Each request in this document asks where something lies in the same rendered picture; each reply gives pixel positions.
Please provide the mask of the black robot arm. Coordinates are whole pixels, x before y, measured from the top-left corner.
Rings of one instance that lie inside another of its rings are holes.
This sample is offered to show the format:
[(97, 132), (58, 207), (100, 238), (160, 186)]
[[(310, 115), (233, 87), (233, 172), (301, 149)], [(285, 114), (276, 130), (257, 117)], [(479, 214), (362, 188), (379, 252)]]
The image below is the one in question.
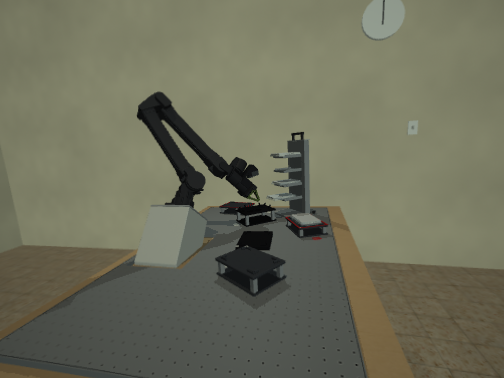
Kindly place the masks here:
[(247, 162), (238, 157), (228, 165), (181, 118), (171, 104), (164, 93), (156, 92), (138, 106), (137, 113), (138, 119), (148, 127), (182, 183), (172, 202), (165, 205), (194, 207), (192, 198), (200, 194), (200, 191), (204, 191), (206, 180), (202, 173), (189, 164), (161, 120), (164, 120), (189, 145), (214, 176), (223, 179), (227, 175), (225, 179), (233, 186), (237, 185), (242, 177), (241, 183), (249, 189), (253, 183), (248, 178), (259, 175), (258, 169), (251, 164), (246, 168)]

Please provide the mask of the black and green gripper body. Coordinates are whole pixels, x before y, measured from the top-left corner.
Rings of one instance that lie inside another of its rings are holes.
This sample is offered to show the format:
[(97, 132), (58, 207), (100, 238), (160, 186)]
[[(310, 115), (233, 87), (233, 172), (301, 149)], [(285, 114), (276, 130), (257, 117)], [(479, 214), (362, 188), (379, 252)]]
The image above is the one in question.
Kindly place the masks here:
[(239, 195), (241, 195), (241, 196), (243, 196), (243, 197), (247, 198), (253, 190), (256, 190), (256, 189), (257, 189), (257, 186), (256, 186), (256, 185), (254, 185), (254, 184), (252, 184), (252, 185), (250, 186), (250, 188), (249, 188), (249, 189), (247, 189), (247, 188), (246, 188), (246, 187), (245, 187), (245, 186), (241, 183), (241, 181), (242, 181), (242, 177), (241, 177), (241, 180), (239, 181), (239, 183), (238, 183), (237, 185), (235, 185), (234, 187), (238, 190), (238, 192), (237, 192), (237, 193), (238, 193)]

